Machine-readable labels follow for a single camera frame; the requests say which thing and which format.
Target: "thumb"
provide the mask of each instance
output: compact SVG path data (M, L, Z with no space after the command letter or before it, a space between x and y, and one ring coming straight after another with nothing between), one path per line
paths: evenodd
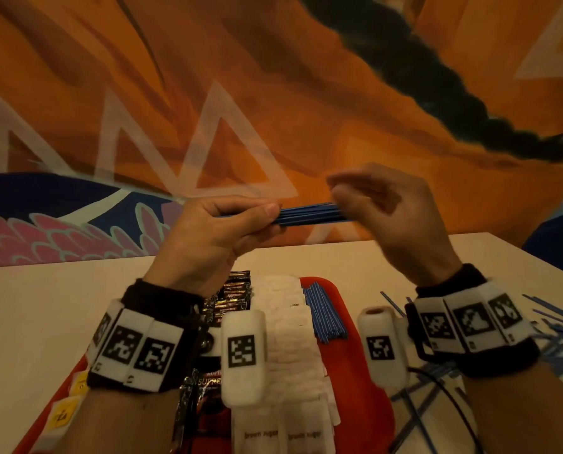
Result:
M374 236L385 226L384 214L369 197L352 186L337 184L331 190L331 197L344 216L361 223Z
M275 203L252 207L242 213L227 218L233 238L239 239L269 226L279 215L279 205Z

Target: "hand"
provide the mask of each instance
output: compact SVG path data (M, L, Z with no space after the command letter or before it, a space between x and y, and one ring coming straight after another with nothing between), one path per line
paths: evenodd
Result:
M231 213L237 215L217 218ZM270 199L190 200L143 280L210 297L223 286L239 256L282 232L271 225L278 215L279 205Z
M374 235L388 262L409 281L433 286L460 270L425 180L371 163L327 181L342 213Z

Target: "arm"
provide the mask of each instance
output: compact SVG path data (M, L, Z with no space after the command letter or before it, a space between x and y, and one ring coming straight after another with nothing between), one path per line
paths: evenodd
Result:
M229 213L238 214L217 218ZM240 255L281 232L271 225L278 215L279 205L267 199L190 201L138 282L141 296L153 303L169 298L171 290L210 297ZM55 453L165 454L178 403L178 389L148 395L90 390Z
M389 263L418 287L421 297L484 283L480 273L480 280L460 280L462 262L421 178L367 165L332 175L328 182L342 212L368 228ZM489 454L563 453L563 382L546 364L463 380Z

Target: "person's right hand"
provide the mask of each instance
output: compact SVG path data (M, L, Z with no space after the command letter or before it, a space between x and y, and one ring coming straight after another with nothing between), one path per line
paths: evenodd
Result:
M342 213L374 235L388 262L409 281L433 286L460 270L424 179L370 163L330 175L327 182Z

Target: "person's left hand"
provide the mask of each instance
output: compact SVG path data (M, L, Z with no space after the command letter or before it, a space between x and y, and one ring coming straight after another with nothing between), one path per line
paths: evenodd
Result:
M237 215L217 218L231 213ZM271 225L278 215L279 204L271 199L190 200L143 280L210 297L223 286L237 257L282 233Z

